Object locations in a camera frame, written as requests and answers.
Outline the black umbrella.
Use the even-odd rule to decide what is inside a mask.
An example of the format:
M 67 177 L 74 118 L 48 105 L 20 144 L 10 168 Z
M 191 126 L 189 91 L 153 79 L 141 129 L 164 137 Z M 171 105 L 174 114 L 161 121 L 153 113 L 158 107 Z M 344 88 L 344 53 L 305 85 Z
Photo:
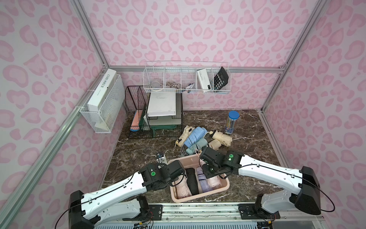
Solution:
M 191 192 L 191 194 L 198 195 L 199 194 L 199 188 L 198 183 L 195 175 L 195 169 L 194 168 L 188 168 L 186 169 L 186 175 L 187 175 L 187 185 Z

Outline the pink plastic storage box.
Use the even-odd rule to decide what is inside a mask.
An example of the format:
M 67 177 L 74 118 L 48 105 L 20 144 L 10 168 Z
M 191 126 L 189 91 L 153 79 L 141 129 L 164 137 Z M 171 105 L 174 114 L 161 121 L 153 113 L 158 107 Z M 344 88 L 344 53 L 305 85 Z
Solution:
M 203 198 L 203 197 L 206 197 L 209 195 L 221 193 L 221 192 L 228 190 L 230 187 L 229 179 L 218 178 L 219 179 L 218 186 L 213 188 L 211 191 L 203 192 L 200 181 L 199 181 L 199 177 L 198 177 L 198 174 L 196 171 L 196 169 L 201 165 L 200 162 L 202 161 L 199 159 L 199 156 L 191 155 L 191 156 L 185 156 L 185 157 L 181 157 L 181 158 L 172 159 L 172 160 L 168 161 L 168 164 L 171 164 L 175 161 L 180 161 L 182 166 L 184 167 L 184 169 L 189 169 L 189 168 L 195 169 L 195 177 L 197 180 L 197 188 L 198 188 L 198 192 L 199 192 L 197 195 L 192 194 L 191 196 L 188 196 L 188 197 L 179 198 L 178 197 L 179 192 L 177 191 L 177 187 L 170 187 L 171 198 L 172 198 L 173 202 L 175 202 L 175 203 L 188 202 L 188 201 L 195 200 L 198 198 Z

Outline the purple umbrella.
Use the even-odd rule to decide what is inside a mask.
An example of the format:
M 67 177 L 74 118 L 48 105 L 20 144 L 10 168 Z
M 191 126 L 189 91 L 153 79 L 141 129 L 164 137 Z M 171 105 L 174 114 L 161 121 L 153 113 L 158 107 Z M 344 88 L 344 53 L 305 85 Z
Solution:
M 197 177 L 198 177 L 202 192 L 206 193 L 206 192 L 212 191 L 212 188 L 209 186 L 209 184 L 207 182 L 207 179 L 206 179 L 206 176 L 203 173 L 202 168 L 197 168 L 196 172 L 197 172 Z

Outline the blue umbrella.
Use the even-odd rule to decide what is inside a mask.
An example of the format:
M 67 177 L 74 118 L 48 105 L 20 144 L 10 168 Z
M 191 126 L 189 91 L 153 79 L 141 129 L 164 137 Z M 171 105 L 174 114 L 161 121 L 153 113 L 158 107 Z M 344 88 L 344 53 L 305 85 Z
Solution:
M 198 140 L 205 136 L 207 130 L 204 127 L 196 127 L 188 138 L 185 140 L 184 145 L 187 148 L 190 148 L 193 144 L 195 144 Z

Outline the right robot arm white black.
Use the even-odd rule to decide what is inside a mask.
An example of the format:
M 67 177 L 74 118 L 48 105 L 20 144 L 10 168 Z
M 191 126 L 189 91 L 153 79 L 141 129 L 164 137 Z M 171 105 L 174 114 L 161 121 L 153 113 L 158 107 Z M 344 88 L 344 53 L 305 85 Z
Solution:
M 310 167 L 301 169 L 284 168 L 254 159 L 243 153 L 229 151 L 225 155 L 205 148 L 200 154 L 204 162 L 202 169 L 206 178 L 229 175 L 253 177 L 274 184 L 282 191 L 259 194 L 253 207 L 256 215 L 265 216 L 278 211 L 297 209 L 310 215 L 321 215 L 321 195 L 319 181 Z

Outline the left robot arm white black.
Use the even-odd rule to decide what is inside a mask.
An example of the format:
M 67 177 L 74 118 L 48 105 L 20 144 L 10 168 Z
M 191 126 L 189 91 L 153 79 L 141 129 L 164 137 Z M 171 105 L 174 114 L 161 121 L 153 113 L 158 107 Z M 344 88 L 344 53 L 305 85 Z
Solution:
M 153 218 L 143 194 L 172 186 L 185 174 L 180 161 L 149 163 L 130 177 L 107 188 L 84 194 L 78 190 L 69 198 L 66 210 L 70 229 L 93 229 L 103 222 L 147 221 Z

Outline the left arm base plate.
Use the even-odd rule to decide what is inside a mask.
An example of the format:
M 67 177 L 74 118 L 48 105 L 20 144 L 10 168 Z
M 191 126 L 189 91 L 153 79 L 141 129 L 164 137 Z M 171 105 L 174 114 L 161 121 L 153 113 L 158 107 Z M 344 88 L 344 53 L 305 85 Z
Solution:
M 123 218 L 123 221 L 147 221 L 161 220 L 163 213 L 163 205 L 152 204 L 139 209 L 139 214 L 135 217 Z

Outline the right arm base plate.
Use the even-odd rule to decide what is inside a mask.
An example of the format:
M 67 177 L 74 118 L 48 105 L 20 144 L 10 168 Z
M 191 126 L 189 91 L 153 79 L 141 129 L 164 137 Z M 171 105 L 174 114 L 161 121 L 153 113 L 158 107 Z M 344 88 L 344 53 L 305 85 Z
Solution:
M 251 220 L 276 220 L 281 219 L 279 212 L 269 213 L 262 208 L 256 209 L 255 204 L 239 204 L 238 210 L 241 216 L 241 219 L 251 219 Z

